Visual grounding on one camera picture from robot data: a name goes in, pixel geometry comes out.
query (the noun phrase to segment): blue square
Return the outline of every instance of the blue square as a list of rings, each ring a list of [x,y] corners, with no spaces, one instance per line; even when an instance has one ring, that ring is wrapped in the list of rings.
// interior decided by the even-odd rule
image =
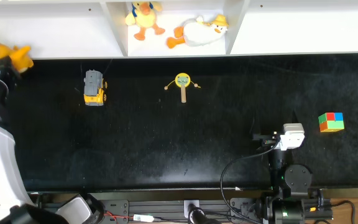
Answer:
[[[335,121],[343,121],[342,113],[335,113]]]

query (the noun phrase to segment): colorful cube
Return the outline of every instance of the colorful cube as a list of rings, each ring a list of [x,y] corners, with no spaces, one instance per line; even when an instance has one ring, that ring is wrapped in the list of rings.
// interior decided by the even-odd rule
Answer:
[[[325,113],[318,117],[320,132],[336,132],[345,129],[342,113]]]

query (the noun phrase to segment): white label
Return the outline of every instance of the white label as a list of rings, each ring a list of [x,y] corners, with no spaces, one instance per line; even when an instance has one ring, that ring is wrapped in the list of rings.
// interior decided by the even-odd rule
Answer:
[[[134,221],[140,221],[140,222],[153,222],[154,217],[151,215],[134,215]]]

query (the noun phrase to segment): black table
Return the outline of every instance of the black table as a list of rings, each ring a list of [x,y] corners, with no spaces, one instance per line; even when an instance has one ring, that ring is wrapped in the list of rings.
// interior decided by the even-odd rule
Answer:
[[[107,103],[85,106],[85,71],[104,72]],[[201,88],[164,86],[186,72]],[[9,97],[16,159],[28,191],[215,188],[231,160],[258,153],[264,133],[291,123],[292,150],[313,187],[358,187],[358,54],[223,58],[36,60]],[[345,130],[320,133],[342,112]],[[267,156],[238,162],[225,186],[270,187]]]

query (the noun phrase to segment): toy truck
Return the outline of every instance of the toy truck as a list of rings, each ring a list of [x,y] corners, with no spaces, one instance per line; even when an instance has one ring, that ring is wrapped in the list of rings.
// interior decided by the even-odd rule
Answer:
[[[107,82],[103,80],[103,74],[95,70],[85,73],[84,100],[88,106],[103,106],[107,96],[104,91],[107,89]]]

